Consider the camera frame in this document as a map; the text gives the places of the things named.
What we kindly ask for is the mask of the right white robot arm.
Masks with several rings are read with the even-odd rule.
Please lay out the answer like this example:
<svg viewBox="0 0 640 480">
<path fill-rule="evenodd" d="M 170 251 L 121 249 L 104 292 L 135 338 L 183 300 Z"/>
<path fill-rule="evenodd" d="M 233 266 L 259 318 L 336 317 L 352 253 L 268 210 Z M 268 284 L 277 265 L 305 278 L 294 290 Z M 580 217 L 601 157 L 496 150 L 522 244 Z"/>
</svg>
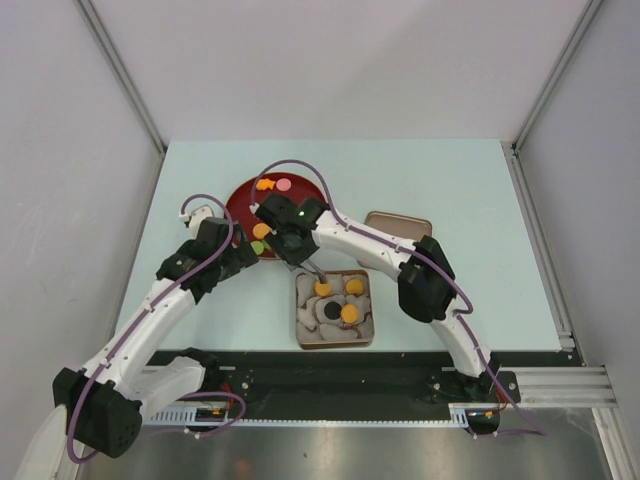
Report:
<svg viewBox="0 0 640 480">
<path fill-rule="evenodd" d="M 341 214 L 331 201 L 314 198 L 297 204 L 271 193 L 252 202 L 250 211 L 270 228 L 266 240 L 276 256 L 292 267 L 330 250 L 385 274 L 397 285 L 400 309 L 429 325 L 446 347 L 455 371 L 454 393 L 484 401 L 496 391 L 499 364 L 466 322 L 474 306 L 437 240 L 386 234 Z"/>
</svg>

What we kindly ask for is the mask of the round red plate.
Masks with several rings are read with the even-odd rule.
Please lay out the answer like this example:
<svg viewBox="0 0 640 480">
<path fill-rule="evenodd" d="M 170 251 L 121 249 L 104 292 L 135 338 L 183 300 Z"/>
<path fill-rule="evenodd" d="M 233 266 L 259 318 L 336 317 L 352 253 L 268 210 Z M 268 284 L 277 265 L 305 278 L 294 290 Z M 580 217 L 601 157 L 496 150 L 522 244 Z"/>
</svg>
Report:
<svg viewBox="0 0 640 480">
<path fill-rule="evenodd" d="M 261 178 L 269 178 L 275 181 L 280 178 L 288 178 L 291 180 L 292 186 L 291 189 L 286 192 L 280 192 L 276 188 L 276 185 L 273 190 L 258 191 L 257 189 L 255 189 L 255 200 L 257 202 L 261 202 L 271 193 L 283 195 L 287 199 L 294 201 L 296 204 L 301 203 L 306 198 L 325 200 L 324 194 L 316 186 L 316 184 L 300 175 L 285 172 L 270 172 L 264 174 Z M 231 213 L 232 218 L 242 227 L 250 242 L 250 245 L 252 241 L 261 241 L 264 244 L 265 250 L 262 255 L 258 256 L 258 258 L 260 260 L 275 260 L 276 256 L 271 248 L 267 245 L 265 238 L 262 240 L 258 240 L 252 233 L 252 229 L 256 224 L 264 223 L 257 217 L 255 217 L 254 214 L 250 211 L 250 205 L 252 204 L 251 192 L 254 181 L 254 178 L 250 178 L 239 187 L 237 187 L 227 200 L 226 207 Z"/>
</svg>

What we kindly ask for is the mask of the black round cookie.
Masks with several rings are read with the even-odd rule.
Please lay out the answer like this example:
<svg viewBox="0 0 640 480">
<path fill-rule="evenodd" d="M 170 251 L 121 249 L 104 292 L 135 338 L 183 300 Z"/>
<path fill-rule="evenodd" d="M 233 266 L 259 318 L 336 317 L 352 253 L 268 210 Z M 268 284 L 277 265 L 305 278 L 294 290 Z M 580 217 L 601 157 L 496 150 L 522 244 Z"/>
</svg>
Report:
<svg viewBox="0 0 640 480">
<path fill-rule="evenodd" d="M 341 309 L 342 306 L 338 302 L 330 301 L 324 305 L 322 312 L 328 321 L 336 321 L 341 319 Z"/>
</svg>

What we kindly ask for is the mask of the metal tongs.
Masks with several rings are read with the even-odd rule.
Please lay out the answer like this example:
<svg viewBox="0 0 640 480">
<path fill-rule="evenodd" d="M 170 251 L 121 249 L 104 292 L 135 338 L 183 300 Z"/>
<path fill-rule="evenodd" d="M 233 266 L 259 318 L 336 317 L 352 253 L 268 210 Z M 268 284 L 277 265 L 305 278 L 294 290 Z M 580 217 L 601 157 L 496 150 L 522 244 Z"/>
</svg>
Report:
<svg viewBox="0 0 640 480">
<path fill-rule="evenodd" d="M 290 271 L 302 270 L 315 276 L 316 280 L 321 284 L 326 284 L 328 282 L 326 272 L 320 269 L 311 259 L 307 259 L 300 264 L 289 265 L 288 269 Z"/>
</svg>

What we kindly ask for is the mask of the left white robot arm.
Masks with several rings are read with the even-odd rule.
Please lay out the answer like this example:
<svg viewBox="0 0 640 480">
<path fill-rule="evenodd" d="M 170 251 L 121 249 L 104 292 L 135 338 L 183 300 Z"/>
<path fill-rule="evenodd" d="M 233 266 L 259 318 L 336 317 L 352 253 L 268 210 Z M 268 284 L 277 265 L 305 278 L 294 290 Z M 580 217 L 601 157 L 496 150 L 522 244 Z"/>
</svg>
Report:
<svg viewBox="0 0 640 480">
<path fill-rule="evenodd" d="M 155 373 L 143 372 L 173 328 L 220 282 L 257 263 L 240 224 L 206 216 L 192 220 L 192 239 L 166 258 L 142 304 L 81 368 L 62 369 L 52 383 L 54 403 L 67 412 L 69 457 L 80 442 L 110 458 L 123 455 L 142 424 L 176 400 L 207 400 L 221 387 L 214 357 L 194 348 Z"/>
</svg>

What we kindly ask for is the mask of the gold tin lid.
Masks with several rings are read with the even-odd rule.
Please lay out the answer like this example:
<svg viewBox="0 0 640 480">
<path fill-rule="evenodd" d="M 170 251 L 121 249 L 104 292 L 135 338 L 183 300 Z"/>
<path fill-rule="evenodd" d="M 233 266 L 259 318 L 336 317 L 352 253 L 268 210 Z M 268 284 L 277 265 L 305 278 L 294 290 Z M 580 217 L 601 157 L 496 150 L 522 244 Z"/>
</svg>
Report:
<svg viewBox="0 0 640 480">
<path fill-rule="evenodd" d="M 385 234 L 413 241 L 433 234 L 433 226 L 428 220 L 397 213 L 371 211 L 366 216 L 364 224 Z"/>
</svg>

